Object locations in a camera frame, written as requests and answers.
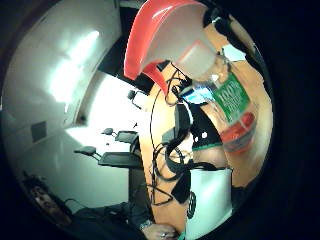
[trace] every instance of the office chair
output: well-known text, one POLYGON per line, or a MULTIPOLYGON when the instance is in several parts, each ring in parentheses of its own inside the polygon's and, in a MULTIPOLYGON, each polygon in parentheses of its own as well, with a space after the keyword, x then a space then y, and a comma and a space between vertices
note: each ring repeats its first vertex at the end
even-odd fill
POLYGON ((115 141, 129 143, 130 152, 141 156, 139 134, 136 131, 120 130, 118 133, 113 128, 106 128, 101 134, 113 136, 115 141))
POLYGON ((93 157, 100 166, 109 166, 117 168, 143 169, 142 159, 133 152, 105 152, 102 156, 96 152, 92 146, 84 146, 74 150, 74 153, 80 153, 93 157))

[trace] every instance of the white wall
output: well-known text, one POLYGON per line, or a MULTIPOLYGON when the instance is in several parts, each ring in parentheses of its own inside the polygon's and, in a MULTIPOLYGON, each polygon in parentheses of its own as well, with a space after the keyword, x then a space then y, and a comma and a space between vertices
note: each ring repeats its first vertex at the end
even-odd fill
POLYGON ((3 140, 12 161, 32 147, 31 124, 46 121, 52 136, 73 122, 97 65, 120 34, 119 9, 103 0, 61 1, 33 26, 3 88, 3 140))
MULTIPOLYGON (((99 167, 74 154, 82 143, 65 130, 72 132, 87 86, 120 35, 114 1, 63 0, 23 38, 10 62, 2 96, 2 139, 19 179, 22 170, 42 175, 62 199, 73 197, 91 207, 128 199, 127 170, 99 167), (47 137, 33 143, 30 126, 41 121, 47 123, 47 137), (115 179, 117 185, 111 184, 115 179)), ((83 134, 92 142, 101 135, 91 133, 83 134)))
MULTIPOLYGON (((21 156, 14 171, 19 180, 23 179, 23 170, 44 176, 51 191, 62 200, 75 198, 88 207, 128 201, 127 169, 99 166, 95 159, 73 153, 83 144, 94 145, 103 153, 108 150, 105 140, 103 135, 86 127, 61 130, 21 156), (79 142, 77 137, 86 140, 79 142)), ((72 211, 82 208, 73 202, 68 206, 72 211)))

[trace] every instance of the bottle label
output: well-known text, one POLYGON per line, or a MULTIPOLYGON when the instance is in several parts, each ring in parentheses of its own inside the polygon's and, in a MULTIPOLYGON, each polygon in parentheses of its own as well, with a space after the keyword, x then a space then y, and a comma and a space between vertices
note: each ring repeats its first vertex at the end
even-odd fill
POLYGON ((212 97, 224 112, 228 124, 238 121, 250 102, 245 89, 231 72, 222 86, 212 92, 212 97))

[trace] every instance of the orange desk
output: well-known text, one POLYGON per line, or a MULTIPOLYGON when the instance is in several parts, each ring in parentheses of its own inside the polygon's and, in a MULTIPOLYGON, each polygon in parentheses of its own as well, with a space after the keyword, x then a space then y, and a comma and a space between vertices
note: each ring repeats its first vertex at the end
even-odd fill
MULTIPOLYGON (((208 26, 205 31, 217 50, 221 50, 222 46, 228 44, 226 38, 217 33, 213 26, 208 26)), ((241 155, 233 156, 231 154, 227 154, 228 162, 234 168, 232 176, 233 185, 246 186, 247 183, 258 174, 263 164, 272 131, 272 108, 270 98, 263 87, 263 78, 261 75, 246 61, 235 62, 234 65, 239 71, 241 71, 246 79, 246 85, 244 87, 246 88, 249 96, 259 104, 257 129, 252 147, 241 155)), ((165 79, 168 79, 172 75, 173 71, 174 68, 171 65, 168 65, 162 74, 165 79)), ((147 183, 151 183, 149 169, 152 164, 153 152, 149 132, 150 114, 158 90, 159 88, 157 85, 152 88, 150 96, 148 97, 147 103, 143 109, 145 111, 145 117, 140 119, 140 122, 138 123, 141 153, 147 183)), ((170 96, 169 100, 174 100, 174 96, 170 96)), ((219 122, 217 121, 215 114, 208 108, 208 105, 205 105, 202 108, 206 111, 219 131, 219 122)), ((174 127, 174 107, 169 107, 165 103, 164 94, 161 92, 158 96, 153 112, 152 135, 155 146, 161 142, 162 134, 172 127, 174 127)), ((190 138, 185 140, 179 148, 185 152, 191 152, 191 144, 192 140, 190 138)), ((172 173, 164 164, 163 155, 159 156, 157 162, 164 176, 172 176, 172 173)), ((164 182, 158 179, 158 187, 168 193, 171 192, 174 185, 175 182, 164 182)), ((159 201, 166 199, 166 196, 162 194, 156 194, 156 197, 159 201)), ((153 206, 152 210, 157 223, 170 224, 180 232, 184 229, 186 206, 187 204, 181 205, 176 200, 173 200, 166 205, 153 206)))

